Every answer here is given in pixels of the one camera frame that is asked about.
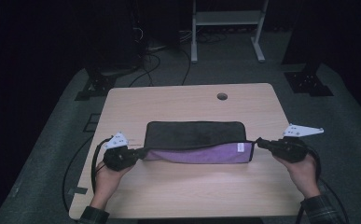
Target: dark background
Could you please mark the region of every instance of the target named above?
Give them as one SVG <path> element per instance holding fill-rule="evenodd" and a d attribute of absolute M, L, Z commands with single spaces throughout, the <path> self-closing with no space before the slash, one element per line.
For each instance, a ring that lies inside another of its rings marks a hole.
<path fill-rule="evenodd" d="M 178 29 L 190 28 L 191 1 L 139 1 L 137 8 L 131 9 L 124 2 L 100 1 L 124 6 L 122 17 L 136 12 L 132 17 L 136 21 L 128 18 L 124 22 L 138 23 L 146 28 L 146 36 L 168 43 L 176 44 L 174 33 Z M 138 63 L 134 56 L 140 51 L 132 41 L 127 42 L 132 28 L 119 29 L 124 24 L 118 22 L 122 17 L 113 19 L 117 13 L 104 10 L 110 7 L 96 9 L 88 7 L 90 1 L 81 3 L 84 5 L 59 0 L 0 0 L 0 205 L 62 91 L 84 67 L 85 56 L 89 55 L 86 52 L 112 57 L 106 63 Z M 233 0 L 229 5 L 228 1 L 200 0 L 199 8 L 252 9 L 259 8 L 258 3 Z M 157 23 L 162 21 L 158 15 L 166 23 Z M 101 23 L 110 17 L 115 21 Z M 318 49 L 321 61 L 341 75 L 361 105 L 361 1 L 270 1 L 264 30 L 293 30 L 284 63 L 306 63 Z M 104 40 L 110 35 L 119 40 Z M 104 60 L 94 63 L 103 64 Z"/>

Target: black controller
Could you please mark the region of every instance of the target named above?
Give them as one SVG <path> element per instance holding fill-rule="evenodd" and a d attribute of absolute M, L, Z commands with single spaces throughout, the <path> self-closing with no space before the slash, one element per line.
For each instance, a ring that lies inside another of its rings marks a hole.
<path fill-rule="evenodd" d="M 259 147 L 269 150 L 273 156 L 288 162 L 303 161 L 310 151 L 304 142 L 297 137 L 284 137 L 278 141 L 269 141 L 258 138 Z"/>

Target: hand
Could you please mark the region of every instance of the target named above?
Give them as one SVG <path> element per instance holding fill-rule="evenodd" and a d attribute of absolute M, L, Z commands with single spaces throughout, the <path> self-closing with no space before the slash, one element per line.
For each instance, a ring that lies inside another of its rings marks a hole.
<path fill-rule="evenodd" d="M 132 167 L 117 172 L 107 168 L 104 162 L 101 161 L 96 167 L 95 195 L 90 202 L 90 206 L 104 210 L 108 200 L 118 188 L 119 181 Z"/>
<path fill-rule="evenodd" d="M 305 199 L 320 195 L 315 176 L 316 161 L 311 155 L 308 154 L 303 161 L 294 163 L 290 163 L 275 156 L 273 157 L 287 168 L 291 180 L 303 194 Z"/>

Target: white shelf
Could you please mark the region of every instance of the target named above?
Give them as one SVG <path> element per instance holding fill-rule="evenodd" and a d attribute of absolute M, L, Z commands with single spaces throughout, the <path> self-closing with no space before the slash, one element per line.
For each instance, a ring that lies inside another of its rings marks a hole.
<path fill-rule="evenodd" d="M 258 24 L 260 14 L 260 10 L 197 12 L 196 25 Z"/>

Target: round hole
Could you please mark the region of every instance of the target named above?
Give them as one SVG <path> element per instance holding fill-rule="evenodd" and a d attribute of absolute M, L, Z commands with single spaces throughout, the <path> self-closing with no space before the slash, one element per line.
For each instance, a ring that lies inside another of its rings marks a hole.
<path fill-rule="evenodd" d="M 223 93 L 223 92 L 220 92 L 218 95 L 217 95 L 217 99 L 219 100 L 227 100 L 229 97 Z"/>

